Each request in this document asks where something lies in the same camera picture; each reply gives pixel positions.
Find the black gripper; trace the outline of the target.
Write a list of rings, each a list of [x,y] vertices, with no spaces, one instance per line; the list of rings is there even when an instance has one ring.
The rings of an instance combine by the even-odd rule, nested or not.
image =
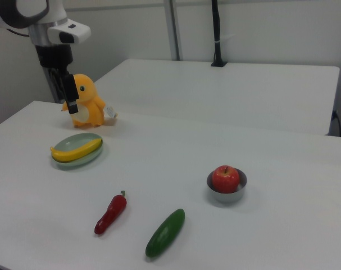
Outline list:
[[[72,63],[72,51],[70,45],[35,46],[40,65],[49,70],[51,91],[56,103],[66,102],[69,114],[78,112],[76,100],[79,98],[75,78],[68,71],[59,75],[59,70],[66,70]]]

